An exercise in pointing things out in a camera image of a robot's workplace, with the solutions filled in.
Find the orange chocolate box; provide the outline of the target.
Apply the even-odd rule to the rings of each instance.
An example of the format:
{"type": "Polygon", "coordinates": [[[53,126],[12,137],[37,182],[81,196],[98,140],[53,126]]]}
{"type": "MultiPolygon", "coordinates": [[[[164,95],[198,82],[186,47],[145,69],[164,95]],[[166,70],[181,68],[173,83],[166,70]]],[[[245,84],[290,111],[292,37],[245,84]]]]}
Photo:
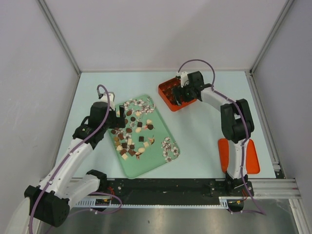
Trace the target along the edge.
{"type": "Polygon", "coordinates": [[[179,85],[180,85],[179,77],[172,78],[158,85],[158,94],[172,112],[176,112],[196,102],[195,99],[189,102],[185,102],[184,100],[182,100],[182,105],[180,106],[177,105],[172,89],[179,85]]]}

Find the green floral tray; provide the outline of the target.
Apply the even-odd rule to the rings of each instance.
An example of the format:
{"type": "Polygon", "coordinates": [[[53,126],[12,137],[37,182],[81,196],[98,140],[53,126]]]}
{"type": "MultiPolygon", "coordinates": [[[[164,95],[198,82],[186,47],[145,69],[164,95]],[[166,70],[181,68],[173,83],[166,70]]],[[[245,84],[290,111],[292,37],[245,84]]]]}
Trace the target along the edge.
{"type": "Polygon", "coordinates": [[[109,135],[121,168],[128,179],[135,179],[179,157],[180,148],[152,97],[141,95],[121,105],[124,106],[126,127],[114,128],[109,135]],[[154,126],[152,130],[149,130],[149,124],[146,124],[148,119],[154,126]],[[144,137],[144,141],[139,142],[139,137],[144,137]],[[144,142],[148,142],[149,147],[145,148],[144,142]],[[145,148],[145,151],[140,153],[139,148],[145,148]],[[135,151],[136,154],[131,156],[129,150],[135,151]],[[123,154],[127,154],[126,160],[122,158],[123,154]]]}

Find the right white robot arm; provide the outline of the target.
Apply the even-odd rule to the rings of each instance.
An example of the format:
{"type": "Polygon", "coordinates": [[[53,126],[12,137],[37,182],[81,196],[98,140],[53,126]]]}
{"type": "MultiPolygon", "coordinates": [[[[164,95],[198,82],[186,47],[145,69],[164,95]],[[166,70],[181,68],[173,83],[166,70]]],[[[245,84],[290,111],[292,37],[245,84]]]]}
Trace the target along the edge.
{"type": "Polygon", "coordinates": [[[225,191],[229,195],[237,195],[244,188],[252,196],[247,185],[246,156],[254,122],[247,100],[234,101],[217,91],[213,84],[205,84],[200,71],[178,72],[177,78],[180,84],[172,89],[177,105],[181,106],[183,101],[198,99],[220,112],[221,130],[229,144],[225,191]]]}

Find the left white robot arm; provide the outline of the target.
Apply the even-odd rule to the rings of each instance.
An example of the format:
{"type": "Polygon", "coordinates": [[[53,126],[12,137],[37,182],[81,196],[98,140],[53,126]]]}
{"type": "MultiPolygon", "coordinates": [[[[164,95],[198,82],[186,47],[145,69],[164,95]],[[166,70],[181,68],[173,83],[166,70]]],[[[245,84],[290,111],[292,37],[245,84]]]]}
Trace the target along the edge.
{"type": "Polygon", "coordinates": [[[52,171],[38,186],[28,186],[24,196],[30,200],[29,230],[36,218],[53,227],[64,223],[70,210],[91,193],[104,194],[108,189],[107,175],[90,170],[71,185],[70,181],[82,162],[90,155],[104,134],[115,128],[125,128],[124,106],[119,106],[119,114],[108,101],[93,103],[90,113],[75,129],[73,139],[52,171]]]}

